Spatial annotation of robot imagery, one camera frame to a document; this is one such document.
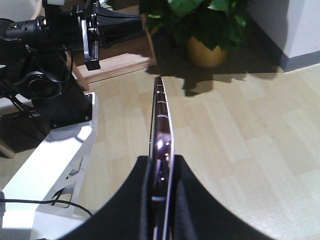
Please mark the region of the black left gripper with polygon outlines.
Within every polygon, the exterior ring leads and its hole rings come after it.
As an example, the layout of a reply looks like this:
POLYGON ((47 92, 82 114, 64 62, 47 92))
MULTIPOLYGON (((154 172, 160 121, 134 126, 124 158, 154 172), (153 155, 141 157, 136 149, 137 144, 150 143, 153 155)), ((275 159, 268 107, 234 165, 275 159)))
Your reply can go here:
POLYGON ((65 0, 62 9, 62 47, 82 50, 89 71, 101 68, 99 44, 108 49, 143 31, 139 15, 108 10, 101 7, 98 0, 65 0))

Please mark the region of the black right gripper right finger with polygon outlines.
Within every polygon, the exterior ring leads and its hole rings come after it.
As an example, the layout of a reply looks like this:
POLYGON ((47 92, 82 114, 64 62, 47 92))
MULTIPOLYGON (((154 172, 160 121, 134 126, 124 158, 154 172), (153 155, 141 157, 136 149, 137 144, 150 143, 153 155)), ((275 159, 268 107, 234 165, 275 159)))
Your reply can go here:
POLYGON ((171 226, 174 240, 270 240, 218 202, 182 155, 174 159, 171 226))

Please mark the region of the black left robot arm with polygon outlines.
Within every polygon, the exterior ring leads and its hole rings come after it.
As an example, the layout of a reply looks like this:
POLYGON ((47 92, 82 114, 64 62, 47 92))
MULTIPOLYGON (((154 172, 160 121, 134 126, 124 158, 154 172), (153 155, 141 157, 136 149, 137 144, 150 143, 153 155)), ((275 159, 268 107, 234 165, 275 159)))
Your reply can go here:
POLYGON ((44 15, 35 19, 0 20, 0 95, 22 105, 60 128, 89 121, 93 104, 81 90, 67 62, 67 51, 83 51, 89 71, 100 69, 99 49, 142 32, 142 18, 86 0, 65 9, 64 0, 44 0, 44 15))

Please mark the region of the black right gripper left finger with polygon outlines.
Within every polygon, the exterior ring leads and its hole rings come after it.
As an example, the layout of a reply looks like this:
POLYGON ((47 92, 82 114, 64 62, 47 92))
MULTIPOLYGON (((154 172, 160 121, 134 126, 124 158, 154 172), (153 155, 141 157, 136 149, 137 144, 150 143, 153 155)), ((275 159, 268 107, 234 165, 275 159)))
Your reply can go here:
POLYGON ((151 159, 139 156, 119 190, 91 218, 62 240, 151 240, 149 175, 151 159))

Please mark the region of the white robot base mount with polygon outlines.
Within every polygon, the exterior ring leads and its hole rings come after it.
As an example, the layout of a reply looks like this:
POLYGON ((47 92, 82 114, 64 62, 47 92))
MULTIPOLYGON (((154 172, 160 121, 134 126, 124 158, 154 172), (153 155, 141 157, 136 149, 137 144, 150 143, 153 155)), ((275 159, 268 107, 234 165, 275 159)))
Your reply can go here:
MULTIPOLYGON (((91 120, 51 130, 4 187, 6 199, 48 201, 62 191, 71 202, 78 201, 98 131, 98 97, 94 92, 87 96, 91 120)), ((57 240, 87 218, 72 205, 7 202, 0 218, 0 238, 57 240)))

